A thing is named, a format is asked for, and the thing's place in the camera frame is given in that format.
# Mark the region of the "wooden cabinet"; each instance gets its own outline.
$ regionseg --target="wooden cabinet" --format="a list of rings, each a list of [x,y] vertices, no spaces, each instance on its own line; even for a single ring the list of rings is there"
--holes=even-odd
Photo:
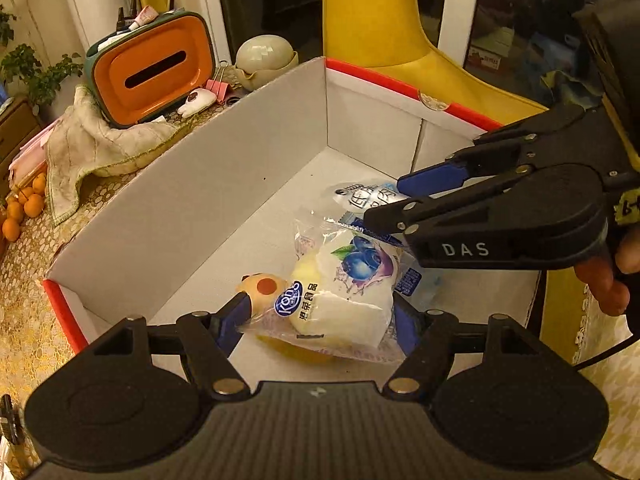
[[[0,197],[9,193],[9,164],[20,147],[41,130],[25,96],[18,96],[0,115]]]

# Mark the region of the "green plant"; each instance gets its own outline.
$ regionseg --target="green plant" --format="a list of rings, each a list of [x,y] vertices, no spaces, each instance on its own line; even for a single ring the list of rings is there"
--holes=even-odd
[[[14,38],[14,30],[11,28],[10,22],[15,20],[15,15],[6,12],[4,5],[0,4],[0,43],[2,46],[7,46]]]
[[[42,40],[38,24],[31,13],[29,0],[26,1],[31,20]],[[0,43],[5,47],[14,38],[14,31],[10,22],[15,21],[15,19],[16,17],[10,12],[5,12],[4,6],[0,4]],[[49,64],[46,47],[44,42],[42,43],[45,58]],[[25,84],[32,104],[39,106],[50,105],[56,98],[56,93],[60,90],[60,83],[70,75],[82,75],[82,65],[73,61],[74,58],[78,57],[80,57],[78,53],[73,53],[71,56],[65,54],[55,65],[43,69],[42,63],[36,57],[33,48],[22,43],[4,56],[2,62],[0,62],[0,67],[4,72],[6,83],[10,83],[17,77]]]
[[[22,43],[4,56],[0,66],[7,83],[17,77],[26,85],[31,103],[43,106],[53,102],[60,83],[68,76],[82,75],[82,65],[73,61],[78,57],[77,52],[71,56],[64,54],[59,62],[43,70],[34,50]]]

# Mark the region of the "magnet screw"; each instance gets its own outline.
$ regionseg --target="magnet screw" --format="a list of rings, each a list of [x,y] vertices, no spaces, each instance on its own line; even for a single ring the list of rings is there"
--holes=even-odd
[[[235,395],[244,390],[244,383],[239,379],[220,379],[213,383],[213,390],[220,395]]]
[[[412,394],[418,391],[420,383],[409,377],[396,377],[389,381],[389,389],[401,395]]]

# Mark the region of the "orange fruit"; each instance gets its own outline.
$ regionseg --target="orange fruit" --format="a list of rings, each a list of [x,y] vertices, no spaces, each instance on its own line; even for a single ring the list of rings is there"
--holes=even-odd
[[[47,180],[44,177],[37,176],[33,179],[31,187],[33,188],[34,193],[44,195],[44,190],[47,187]]]
[[[24,220],[24,212],[19,202],[11,202],[6,207],[6,214],[9,218],[13,218],[18,224]]]
[[[44,209],[44,199],[39,194],[32,194],[24,204],[24,213],[29,218],[36,218]]]
[[[7,218],[2,222],[2,234],[10,242],[15,242],[20,238],[20,224],[13,218]]]
[[[33,187],[25,187],[18,193],[18,202],[24,205],[29,197],[33,194]]]

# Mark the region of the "black cable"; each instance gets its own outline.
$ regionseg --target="black cable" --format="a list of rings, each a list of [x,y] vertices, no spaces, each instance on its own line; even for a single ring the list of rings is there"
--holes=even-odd
[[[613,471],[609,471],[606,467],[604,467],[603,465],[598,464],[593,459],[591,460],[591,465],[593,465],[594,468],[596,468],[601,473],[604,473],[605,475],[610,476],[611,478],[615,478],[616,480],[631,480],[629,478],[625,478],[623,476],[616,475]]]
[[[601,354],[598,354],[595,357],[592,357],[591,359],[587,359],[586,361],[578,363],[577,365],[574,366],[574,368],[576,370],[582,370],[587,366],[591,366],[596,363],[599,363],[600,361],[604,361],[604,359],[611,357],[613,354],[617,354],[618,352],[620,352],[621,350],[624,350],[625,348],[628,348],[638,340],[640,340],[640,335],[631,335],[628,338],[626,338],[624,341],[618,343],[617,345],[613,345],[611,348],[609,348],[608,350],[605,350]]]

